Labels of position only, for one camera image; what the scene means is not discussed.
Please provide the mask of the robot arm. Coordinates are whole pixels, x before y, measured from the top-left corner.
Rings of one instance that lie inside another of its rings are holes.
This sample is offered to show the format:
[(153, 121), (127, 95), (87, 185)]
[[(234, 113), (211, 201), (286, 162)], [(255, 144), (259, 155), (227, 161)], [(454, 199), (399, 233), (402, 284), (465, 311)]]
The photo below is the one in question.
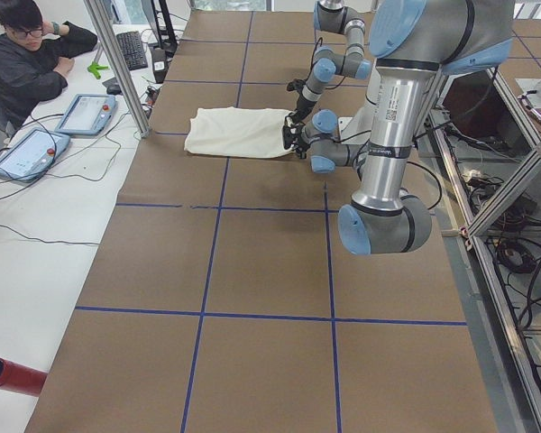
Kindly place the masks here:
[[(386, 1), (366, 23), (341, 1), (319, 1), (314, 25), (341, 34), (344, 54), (315, 50), (309, 74), (289, 83), (297, 106), (282, 127), (284, 147), (309, 157), (317, 172), (351, 166), (361, 178), (349, 204), (340, 208), (338, 232), (354, 254), (405, 253), (431, 233), (424, 203), (402, 188), (402, 178), (429, 80), (499, 66), (512, 45), (510, 1)], [(373, 104), (360, 109), (345, 130), (316, 102), (336, 76), (365, 79), (379, 74)]]
[(307, 77), (287, 85), (288, 91), (298, 93), (295, 109), (285, 117), (287, 126), (306, 120), (334, 77), (364, 80), (371, 72), (371, 63), (365, 59), (366, 24), (355, 9), (343, 1), (318, 1), (314, 27), (320, 32), (343, 36), (345, 49), (337, 52), (328, 45), (314, 48)]

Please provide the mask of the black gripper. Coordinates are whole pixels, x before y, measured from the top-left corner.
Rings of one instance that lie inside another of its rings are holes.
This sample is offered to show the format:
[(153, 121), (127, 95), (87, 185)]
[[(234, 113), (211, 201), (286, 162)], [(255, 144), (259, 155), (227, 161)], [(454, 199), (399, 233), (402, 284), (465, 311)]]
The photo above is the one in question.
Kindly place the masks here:
[(301, 125), (303, 122), (302, 118), (307, 118), (309, 116), (317, 101), (317, 94), (306, 94), (304, 92), (300, 92), (298, 95), (296, 110), (287, 115), (287, 127), (296, 127)]
[(290, 129), (291, 150), (299, 157), (306, 158), (310, 144), (307, 142), (305, 126), (293, 126)]

